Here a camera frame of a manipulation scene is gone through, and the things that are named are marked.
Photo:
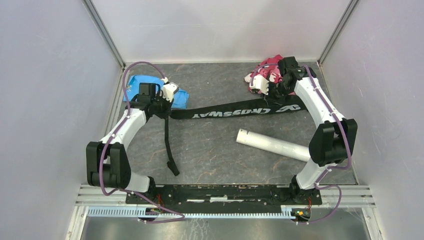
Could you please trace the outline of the black racket bag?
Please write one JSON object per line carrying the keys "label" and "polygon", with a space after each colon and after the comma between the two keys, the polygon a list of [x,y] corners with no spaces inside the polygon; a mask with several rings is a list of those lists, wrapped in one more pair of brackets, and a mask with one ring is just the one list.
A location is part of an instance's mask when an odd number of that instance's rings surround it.
{"label": "black racket bag", "polygon": [[171,170],[174,176],[178,176],[180,174],[171,152],[169,142],[169,119],[226,119],[256,115],[293,113],[303,111],[305,109],[305,104],[297,95],[286,95],[279,99],[264,97],[193,109],[172,109],[170,111],[170,115],[164,119],[164,143],[168,156],[168,161],[166,163],[167,167]]}

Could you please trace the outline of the white shuttlecock tube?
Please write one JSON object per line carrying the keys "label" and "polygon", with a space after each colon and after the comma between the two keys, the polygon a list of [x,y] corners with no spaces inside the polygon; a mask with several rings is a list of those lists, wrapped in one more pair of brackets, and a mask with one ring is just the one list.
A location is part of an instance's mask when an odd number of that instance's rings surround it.
{"label": "white shuttlecock tube", "polygon": [[236,142],[302,162],[307,162],[310,159],[309,149],[306,146],[273,138],[242,128],[240,128],[238,131]]}

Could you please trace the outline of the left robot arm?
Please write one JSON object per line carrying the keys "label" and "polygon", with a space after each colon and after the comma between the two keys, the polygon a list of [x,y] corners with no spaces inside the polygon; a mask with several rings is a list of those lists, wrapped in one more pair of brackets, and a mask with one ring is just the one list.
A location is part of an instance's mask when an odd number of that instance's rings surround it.
{"label": "left robot arm", "polygon": [[152,179],[132,171],[127,149],[136,133],[152,116],[168,120],[178,90],[179,86],[173,82],[139,84],[138,93],[127,102],[123,116],[113,129],[101,140],[91,141],[86,147],[89,185],[138,192],[137,196],[145,204],[156,200],[157,190],[152,187]]}

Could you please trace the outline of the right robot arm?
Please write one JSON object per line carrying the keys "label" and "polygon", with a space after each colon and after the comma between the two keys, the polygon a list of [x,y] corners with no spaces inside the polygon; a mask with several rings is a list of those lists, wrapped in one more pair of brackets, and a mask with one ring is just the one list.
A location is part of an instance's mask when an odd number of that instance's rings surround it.
{"label": "right robot arm", "polygon": [[357,122],[341,114],[326,96],[313,70],[300,66],[295,57],[285,57],[277,63],[281,82],[277,89],[285,94],[295,93],[310,113],[316,130],[308,145],[310,159],[289,189],[289,199],[302,204],[309,198],[324,176],[333,170],[348,170],[358,130]]}

